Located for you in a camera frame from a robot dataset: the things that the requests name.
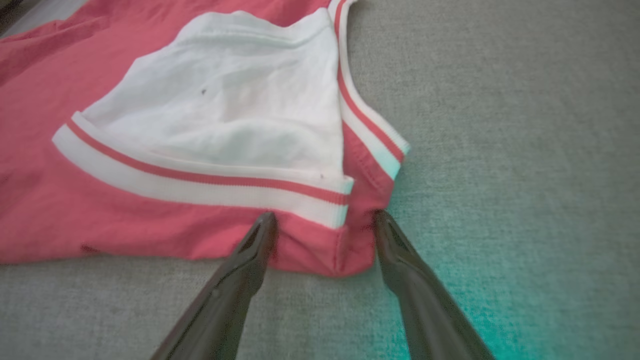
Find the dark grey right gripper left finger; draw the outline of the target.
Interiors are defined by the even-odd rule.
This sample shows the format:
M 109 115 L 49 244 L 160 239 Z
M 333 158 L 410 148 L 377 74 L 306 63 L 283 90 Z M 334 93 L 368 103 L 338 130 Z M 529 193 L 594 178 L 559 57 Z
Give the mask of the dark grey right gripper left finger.
M 236 360 L 250 302 L 263 284 L 277 239 L 275 214 L 261 214 L 150 360 Z

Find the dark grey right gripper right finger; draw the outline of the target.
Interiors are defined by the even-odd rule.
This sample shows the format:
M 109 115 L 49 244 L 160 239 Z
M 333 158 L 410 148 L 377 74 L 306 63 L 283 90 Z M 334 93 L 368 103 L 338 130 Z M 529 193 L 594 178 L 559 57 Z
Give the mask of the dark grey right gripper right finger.
M 374 215 L 382 278 L 400 307 L 411 360 L 496 360 L 386 210 Z

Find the red jersey white striped trim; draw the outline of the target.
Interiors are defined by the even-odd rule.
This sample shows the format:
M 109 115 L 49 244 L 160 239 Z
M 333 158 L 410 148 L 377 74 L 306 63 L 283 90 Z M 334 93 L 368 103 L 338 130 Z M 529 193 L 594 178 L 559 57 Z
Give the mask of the red jersey white striped trim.
M 358 93 L 358 0 L 89 0 L 0 39 L 0 264 L 215 259 L 263 212 L 282 271 L 374 262 L 410 145 Z

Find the large grey sofa ottoman cushion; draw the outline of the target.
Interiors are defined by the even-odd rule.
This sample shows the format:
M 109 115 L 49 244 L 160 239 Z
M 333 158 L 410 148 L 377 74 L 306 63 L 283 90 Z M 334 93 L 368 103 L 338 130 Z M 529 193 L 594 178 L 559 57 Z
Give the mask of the large grey sofa ottoman cushion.
M 411 145 L 388 211 L 499 360 L 640 360 L 640 0 L 361 0 L 359 94 Z M 217 267 L 0 266 L 0 360 L 146 360 Z M 238 359 L 405 360 L 380 267 L 270 269 Z

